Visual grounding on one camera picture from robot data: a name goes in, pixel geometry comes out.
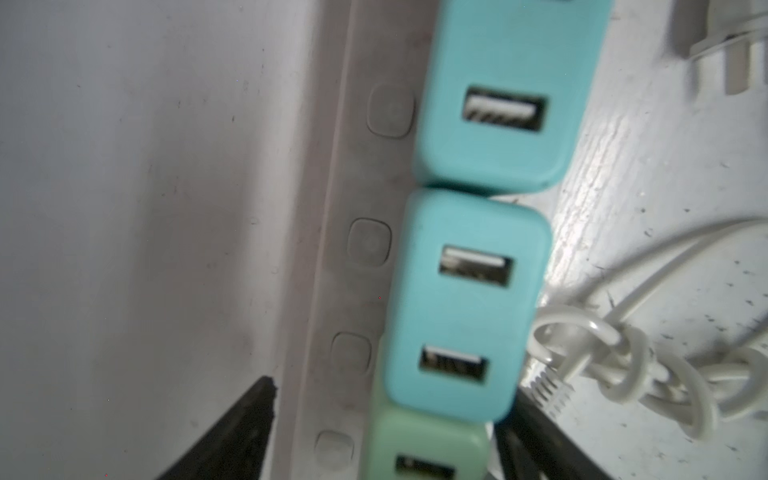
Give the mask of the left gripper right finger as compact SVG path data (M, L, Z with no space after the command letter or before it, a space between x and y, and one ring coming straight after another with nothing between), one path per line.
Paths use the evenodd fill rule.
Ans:
M505 479L611 479L521 389L493 433Z

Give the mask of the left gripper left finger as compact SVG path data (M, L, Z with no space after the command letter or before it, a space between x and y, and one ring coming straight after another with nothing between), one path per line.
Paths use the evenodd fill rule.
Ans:
M258 479L275 419L276 395L274 380L260 377L159 479Z

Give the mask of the green plug adapter low cluster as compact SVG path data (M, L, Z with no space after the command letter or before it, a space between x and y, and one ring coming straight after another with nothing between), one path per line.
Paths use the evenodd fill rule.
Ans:
M483 479L491 444L483 423L412 410L389 399L383 361L373 377L360 479Z

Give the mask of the teal plug adapter cluster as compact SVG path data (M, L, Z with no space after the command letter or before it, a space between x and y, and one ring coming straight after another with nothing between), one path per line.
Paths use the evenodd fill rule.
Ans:
M551 253L534 209L444 189L408 199L387 308L384 385L468 422L510 410Z

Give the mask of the white multicolour power strip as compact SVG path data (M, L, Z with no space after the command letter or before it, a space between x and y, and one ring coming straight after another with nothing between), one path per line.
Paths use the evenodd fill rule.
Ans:
M270 479L357 475L438 5L324 8Z

